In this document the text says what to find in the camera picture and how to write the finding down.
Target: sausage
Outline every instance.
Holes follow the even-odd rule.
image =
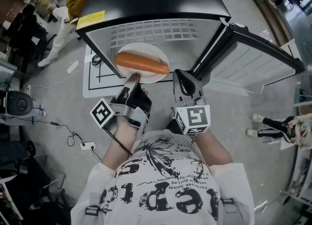
[[[166,64],[144,56],[120,52],[115,57],[115,64],[160,75],[167,75],[170,70]]]

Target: white graphic t-shirt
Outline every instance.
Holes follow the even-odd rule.
[[[96,193],[105,225],[215,225],[221,188],[214,175],[221,174],[222,179],[226,173],[228,181],[240,189],[226,191],[235,192],[231,197],[239,197],[244,188],[240,199],[253,221],[253,199],[242,164],[209,168],[195,144],[187,139],[169,130],[150,132],[116,171],[96,165],[72,210],[72,224],[79,224],[90,205],[90,193]]]

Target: gray floor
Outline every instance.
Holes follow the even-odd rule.
[[[255,25],[252,25],[252,18],[248,18],[246,10],[238,9],[235,12],[233,1],[224,0],[230,13],[233,12],[234,19],[241,20],[240,23],[245,20],[252,32],[261,33],[264,37],[269,36],[268,39],[272,38],[267,24],[256,6],[252,4],[252,0],[239,0],[240,3],[246,2],[239,6],[240,8],[248,6],[252,9],[250,15],[256,20]],[[77,41],[75,34],[72,34],[69,44],[59,58],[43,71],[34,73],[29,84],[49,86],[63,81],[68,76],[67,68],[76,59],[82,60],[84,51],[85,43]],[[265,87],[263,93],[255,97],[205,91],[207,102],[211,105],[211,130],[230,152],[234,161],[244,164],[255,206],[266,200],[273,201],[285,188],[293,164],[294,148],[281,151],[279,144],[266,145],[260,139],[248,138],[245,130],[259,128],[250,120],[252,113],[271,118],[284,118],[294,114],[293,93],[296,82],[297,78],[291,78],[275,83]],[[62,84],[48,89],[34,87],[32,96],[45,106],[48,115],[42,119],[43,121],[66,124],[71,130],[78,132],[84,141],[94,141],[99,155],[106,151],[110,138],[98,128],[89,114],[98,98],[85,99],[82,96],[82,68],[78,68],[74,75]],[[151,92],[149,97],[153,106],[148,130],[162,129],[169,120],[170,107],[174,101],[173,93]],[[48,155],[51,173],[66,173],[64,184],[66,193],[73,201],[77,199],[86,184],[90,169],[95,164],[89,152],[81,151],[77,145],[67,146],[69,133],[66,128],[36,123],[26,127],[25,130],[38,148]],[[272,210],[257,214],[257,224],[269,224],[272,216]]]

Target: electrical outlet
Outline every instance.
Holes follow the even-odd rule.
[[[67,73],[70,75],[79,65],[79,62],[75,60],[75,62],[67,69]]]
[[[83,146],[83,144],[80,144],[80,147],[81,147],[82,150],[91,150],[91,147],[92,147],[92,146],[94,147],[93,149],[96,148],[96,145],[95,145],[94,142],[87,142],[87,143],[84,143],[84,146]]]

